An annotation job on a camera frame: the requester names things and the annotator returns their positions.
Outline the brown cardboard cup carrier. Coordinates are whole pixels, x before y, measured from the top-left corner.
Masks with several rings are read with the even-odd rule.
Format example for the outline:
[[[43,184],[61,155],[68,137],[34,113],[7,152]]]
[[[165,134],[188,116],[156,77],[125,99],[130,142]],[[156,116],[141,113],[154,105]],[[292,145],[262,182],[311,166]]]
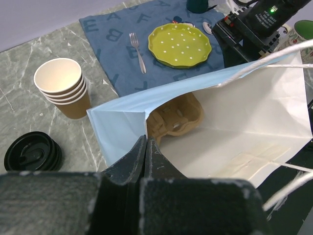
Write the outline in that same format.
[[[158,144],[161,138],[181,136],[198,127],[204,117],[200,102],[193,93],[175,97],[154,109],[147,118],[147,134]]]

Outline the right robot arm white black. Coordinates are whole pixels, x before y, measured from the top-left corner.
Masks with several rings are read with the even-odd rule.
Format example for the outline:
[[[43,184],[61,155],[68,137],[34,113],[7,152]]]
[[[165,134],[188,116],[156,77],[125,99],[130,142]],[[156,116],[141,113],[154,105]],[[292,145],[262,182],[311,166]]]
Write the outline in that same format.
[[[232,7],[212,29],[222,49],[224,66],[237,66],[273,53],[279,43],[278,29],[308,3],[258,0],[253,6]]]

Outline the stack of brown paper cups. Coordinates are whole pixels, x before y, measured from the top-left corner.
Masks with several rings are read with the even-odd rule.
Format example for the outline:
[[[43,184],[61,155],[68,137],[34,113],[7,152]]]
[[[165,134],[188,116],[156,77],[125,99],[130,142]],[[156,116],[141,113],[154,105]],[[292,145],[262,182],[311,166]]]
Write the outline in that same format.
[[[81,119],[91,108],[87,81],[75,60],[56,58],[43,63],[35,71],[34,84],[69,119]]]

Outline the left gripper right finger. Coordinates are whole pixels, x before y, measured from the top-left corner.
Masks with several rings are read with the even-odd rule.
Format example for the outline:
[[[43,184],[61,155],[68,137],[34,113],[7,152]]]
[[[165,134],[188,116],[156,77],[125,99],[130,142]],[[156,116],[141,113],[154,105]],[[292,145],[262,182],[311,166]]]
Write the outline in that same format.
[[[242,179],[189,179],[148,139],[140,182],[141,235],[269,235],[257,189]]]

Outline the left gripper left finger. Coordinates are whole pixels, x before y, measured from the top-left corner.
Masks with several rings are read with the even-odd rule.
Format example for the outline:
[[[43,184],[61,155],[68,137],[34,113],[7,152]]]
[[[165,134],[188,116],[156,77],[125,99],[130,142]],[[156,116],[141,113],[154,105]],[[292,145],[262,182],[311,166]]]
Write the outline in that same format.
[[[147,139],[103,172],[10,172],[0,177],[3,235],[135,235]]]

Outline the light blue paper bag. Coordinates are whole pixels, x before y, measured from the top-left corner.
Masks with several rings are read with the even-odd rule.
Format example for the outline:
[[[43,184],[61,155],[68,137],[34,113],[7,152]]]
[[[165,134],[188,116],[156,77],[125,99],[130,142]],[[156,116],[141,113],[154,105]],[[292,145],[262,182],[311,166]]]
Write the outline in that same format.
[[[161,152],[187,177],[244,179],[258,187],[313,137],[300,55],[312,45],[302,42],[255,62],[89,109],[106,164],[118,161],[146,133],[154,109],[191,92],[204,119],[190,133],[166,139]]]

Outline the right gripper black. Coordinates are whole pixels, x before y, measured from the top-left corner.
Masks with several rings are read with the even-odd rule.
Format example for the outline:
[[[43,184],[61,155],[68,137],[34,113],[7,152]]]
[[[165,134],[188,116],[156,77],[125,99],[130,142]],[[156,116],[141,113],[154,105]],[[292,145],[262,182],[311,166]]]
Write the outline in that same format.
[[[223,53],[226,68],[258,60],[274,51],[279,43],[279,32],[269,37],[258,36],[244,23],[247,12],[230,13],[218,21],[213,29]]]

